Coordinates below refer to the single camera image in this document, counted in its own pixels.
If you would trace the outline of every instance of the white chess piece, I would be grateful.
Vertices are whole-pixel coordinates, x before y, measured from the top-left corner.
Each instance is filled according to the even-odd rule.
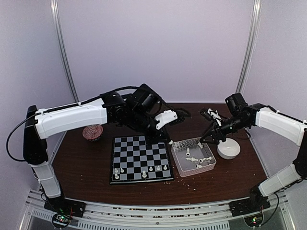
[[[196,158],[194,158],[194,157],[192,157],[192,158],[190,158],[190,157],[186,157],[186,160],[188,160],[188,161],[192,161],[192,162],[194,162],[194,161],[198,161],[198,159],[196,159]]]
[[[198,144],[197,144],[201,149],[203,148],[203,145],[200,143],[200,142],[198,142]]]

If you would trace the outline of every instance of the black cable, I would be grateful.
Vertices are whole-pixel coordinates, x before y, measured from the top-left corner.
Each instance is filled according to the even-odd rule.
[[[101,94],[101,96],[107,95],[107,94],[109,94],[109,93],[114,93],[114,92],[122,91],[122,90],[143,90],[143,91],[152,93],[154,96],[156,96],[156,97],[158,98],[158,100],[159,100],[159,102],[160,102],[160,104],[161,104],[160,106],[165,105],[167,108],[169,108],[169,109],[175,111],[176,113],[178,112],[179,114],[182,114],[182,112],[184,112],[185,115],[182,114],[183,116],[185,116],[185,117],[191,117],[191,113],[190,113],[189,111],[187,111],[187,110],[184,109],[184,108],[178,108],[178,109],[176,109],[176,108],[170,106],[168,103],[166,103],[166,102],[162,99],[162,97],[161,97],[158,93],[156,93],[156,92],[153,91],[153,90],[149,90],[149,89],[142,89],[142,88],[136,87],[136,86],[125,86],[125,87],[117,88],[117,89],[111,90],[111,91],[109,91],[109,92],[103,93],[103,94]]]
[[[103,93],[103,94],[101,94],[101,95],[99,95],[99,96],[90,98],[90,99],[85,100],[85,101],[83,101],[83,102],[73,103],[73,104],[64,105],[64,106],[59,106],[59,107],[55,107],[55,108],[52,108],[52,109],[47,109],[47,110],[45,110],[43,113],[50,113],[50,112],[58,111],[58,110],[61,110],[61,109],[68,109],[68,108],[77,107],[77,106],[79,106],[79,105],[84,105],[84,104],[93,102],[93,101],[95,101],[95,100],[101,98],[102,96],[107,95],[108,93],[113,93],[113,92],[117,92],[117,91],[121,91],[121,90],[138,89],[138,88],[139,88],[139,87],[136,87],[136,86],[121,87],[121,88],[114,89],[114,90],[112,90],[112,91]]]
[[[264,222],[261,224],[261,226],[265,225],[266,223],[269,222],[269,220],[274,216],[275,212],[277,211],[277,208],[278,208],[278,205],[279,205],[279,197],[278,195],[275,193],[276,197],[277,197],[277,204],[276,204],[276,208],[275,210],[273,211],[272,215]]]
[[[159,112],[161,111],[161,109],[162,109],[162,103],[159,103],[159,108],[158,108],[157,112],[152,114],[152,116],[157,116],[159,114]]]
[[[43,201],[47,202],[47,199],[45,200],[45,199],[43,198],[43,195],[45,195],[45,193],[42,193],[42,194],[40,195],[40,198],[42,198]]]
[[[249,139],[251,138],[251,134],[250,134],[246,129],[244,129],[244,130],[245,130],[245,132],[246,132],[248,138],[238,138],[238,137],[236,137],[236,136],[232,133],[233,137],[236,138],[236,139],[240,139],[240,140],[249,140]]]
[[[18,129],[23,123],[27,122],[28,120],[30,120],[32,117],[34,116],[37,116],[37,115],[40,115],[40,113],[38,114],[33,114],[31,116],[29,116],[28,118],[26,118],[25,120],[23,120],[21,123],[19,123],[11,132],[10,134],[8,135],[8,138],[6,139],[6,152],[8,153],[9,157],[11,159],[13,159],[14,161],[18,161],[18,162],[24,162],[25,160],[20,160],[20,159],[17,159],[17,158],[14,158],[10,151],[9,151],[9,141],[10,141],[10,138],[12,136],[12,134],[16,131],[16,129]]]
[[[274,113],[277,112],[277,110],[274,109],[272,106],[267,105],[267,107],[268,107],[269,109],[271,109]],[[295,121],[297,121],[297,122],[304,123],[303,121],[301,121],[301,120],[299,120],[299,119],[297,119],[297,118],[295,118],[295,117],[291,117],[291,116],[289,116],[289,115],[287,115],[287,114],[283,114],[283,113],[278,113],[278,114],[283,115],[283,116],[285,116],[285,117],[288,117],[288,118],[290,118],[290,119],[293,119],[293,120],[295,120]]]

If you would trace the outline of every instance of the white wall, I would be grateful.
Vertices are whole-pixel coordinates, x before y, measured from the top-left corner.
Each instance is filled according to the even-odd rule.
[[[299,119],[307,118],[307,1],[264,0],[257,45],[244,91],[249,104],[263,103]],[[290,164],[298,147],[270,131],[252,136],[270,175]],[[307,183],[287,190],[298,229],[305,230]]]
[[[59,1],[79,98],[145,82],[168,102],[224,102],[252,11],[253,0]]]
[[[50,1],[0,1],[0,229],[16,229],[30,188],[37,188],[30,167],[5,151],[9,132],[25,118],[28,106],[72,102],[60,59]],[[59,136],[49,138],[52,151]],[[10,142],[21,159],[23,128]]]

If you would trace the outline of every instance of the chess piece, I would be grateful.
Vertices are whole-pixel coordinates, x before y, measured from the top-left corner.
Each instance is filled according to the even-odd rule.
[[[200,143],[200,142],[198,142],[198,144],[197,144],[201,149],[203,148],[203,145]]]
[[[194,158],[194,157],[192,157],[192,158],[190,158],[190,157],[186,157],[186,160],[188,160],[188,161],[192,161],[192,162],[194,162],[194,161],[198,161],[198,159],[196,159],[196,158]]]
[[[146,174],[145,171],[142,172],[142,177],[143,177],[143,178],[146,178],[146,177],[147,177],[147,174]]]

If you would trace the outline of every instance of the white arm segment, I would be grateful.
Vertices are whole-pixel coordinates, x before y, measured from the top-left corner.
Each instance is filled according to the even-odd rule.
[[[36,173],[37,180],[42,184],[47,197],[55,198],[61,195],[59,182],[49,161],[38,165],[30,164],[30,166]]]
[[[268,129],[301,146],[306,124],[273,112],[265,107],[256,113],[256,126]]]
[[[307,128],[306,124],[275,113],[267,107],[257,112],[255,124],[291,140],[297,146],[301,146],[304,129]],[[263,196],[269,196],[300,179],[301,176],[296,172],[295,166],[290,164],[262,182],[259,190]]]
[[[290,164],[262,182],[259,185],[259,190],[264,197],[269,196],[300,179],[301,176],[297,174],[294,164]]]
[[[104,102],[97,99],[91,103],[77,107],[61,109],[58,111],[35,116],[36,129],[41,139],[46,139],[56,133],[68,131],[90,125],[102,125],[107,123],[106,109],[102,107]],[[30,164],[35,171],[38,182],[42,184],[48,198],[61,195],[59,182],[49,161],[39,165]]]
[[[97,99],[77,107],[37,115],[35,116],[37,133],[41,139],[46,139],[63,131],[90,125],[106,124],[106,109],[102,107],[103,104],[102,99]]]

